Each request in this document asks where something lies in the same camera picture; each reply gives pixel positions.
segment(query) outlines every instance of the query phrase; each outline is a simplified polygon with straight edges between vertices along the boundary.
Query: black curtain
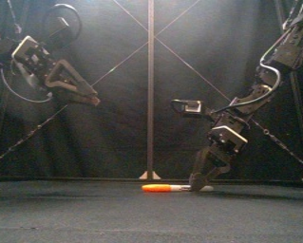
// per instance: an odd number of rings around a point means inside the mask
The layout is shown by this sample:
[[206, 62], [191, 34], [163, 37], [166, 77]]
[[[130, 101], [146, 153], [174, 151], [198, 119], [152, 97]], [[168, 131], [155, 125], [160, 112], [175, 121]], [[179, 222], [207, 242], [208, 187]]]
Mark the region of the black curtain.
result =
[[[138, 178], [147, 169], [148, 1], [56, 3], [75, 7], [84, 27], [80, 38], [55, 57], [73, 64], [101, 103], [97, 107], [71, 104], [0, 161], [0, 174]], [[52, 4], [31, 2], [24, 32], [36, 39]], [[270, 0], [155, 0], [154, 4], [154, 171], [160, 178], [188, 178], [195, 153], [208, 144], [211, 124], [182, 119], [170, 101], [202, 100], [216, 109], [240, 97], [254, 83], [259, 59], [280, 35], [279, 21]], [[60, 14], [75, 21], [69, 12]], [[8, 73], [13, 88], [36, 96], [21, 78]], [[0, 154], [60, 108], [59, 103], [25, 103], [9, 95], [0, 121]], [[290, 81], [254, 119], [302, 157]], [[251, 124], [243, 135], [246, 150], [222, 178], [301, 179], [302, 166], [263, 130]]]

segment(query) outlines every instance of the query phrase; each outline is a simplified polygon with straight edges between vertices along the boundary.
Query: diagonal wire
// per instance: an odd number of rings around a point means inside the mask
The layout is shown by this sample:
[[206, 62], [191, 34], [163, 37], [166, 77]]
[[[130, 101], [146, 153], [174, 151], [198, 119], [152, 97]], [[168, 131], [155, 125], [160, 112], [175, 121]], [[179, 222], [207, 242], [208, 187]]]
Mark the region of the diagonal wire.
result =
[[[206, 77], [196, 71], [196, 69], [188, 64], [188, 62], [178, 55], [178, 53], [164, 44], [164, 42], [158, 38], [160, 33], [180, 19], [180, 17], [191, 10], [191, 8], [199, 3], [200, 0], [196, 0], [190, 7], [176, 16], [176, 18], [164, 26], [164, 28], [155, 34], [155, 39], [158, 42], [166, 47], [166, 49], [175, 55], [175, 57], [183, 62], [183, 64], [194, 71], [194, 73], [200, 77], [200, 79], [214, 88], [214, 90], [220, 94], [220, 96], [230, 102], [231, 100], [224, 95], [224, 93], [215, 87], [214, 83], [206, 79]], [[131, 16], [131, 18], [136, 21], [136, 23], [143, 27], [146, 31], [148, 31], [147, 27], [142, 24], [142, 22], [138, 20], [138, 18], [134, 16], [134, 14], [117, 3], [116, 0], [113, 2], [119, 5], [119, 7], [124, 10], [124, 12]], [[101, 79], [134, 56], [134, 54], [147, 45], [144, 45], [124, 59], [124, 61], [120, 62], [119, 65], [115, 66], [115, 68], [93, 83], [96, 84]]]

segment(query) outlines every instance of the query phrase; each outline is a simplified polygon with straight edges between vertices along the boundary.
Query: gray floor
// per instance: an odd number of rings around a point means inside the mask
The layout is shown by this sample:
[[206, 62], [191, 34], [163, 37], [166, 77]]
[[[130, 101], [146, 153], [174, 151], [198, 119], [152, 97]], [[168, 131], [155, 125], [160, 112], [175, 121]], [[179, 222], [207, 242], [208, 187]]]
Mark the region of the gray floor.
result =
[[0, 242], [303, 242], [303, 188], [147, 194], [140, 185], [0, 182]]

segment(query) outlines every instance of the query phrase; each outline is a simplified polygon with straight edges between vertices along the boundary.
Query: vertical pole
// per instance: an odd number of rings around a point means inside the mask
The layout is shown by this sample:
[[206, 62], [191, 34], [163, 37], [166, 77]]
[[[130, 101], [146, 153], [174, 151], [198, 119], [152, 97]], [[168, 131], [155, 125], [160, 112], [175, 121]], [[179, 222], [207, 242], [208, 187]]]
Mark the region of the vertical pole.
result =
[[[283, 26], [283, 23], [286, 22], [286, 12], [283, 10], [280, 0], [275, 0], [275, 8], [276, 8], [280, 32], [283, 33], [282, 26]], [[291, 81], [294, 104], [295, 104], [295, 109], [297, 109], [299, 133], [301, 133], [302, 144], [303, 144], [303, 102], [302, 102], [299, 83], [298, 83], [298, 78], [297, 78], [295, 72], [291, 72], [291, 74], [290, 74], [290, 81]]]
[[147, 179], [154, 178], [154, 0], [148, 0]]

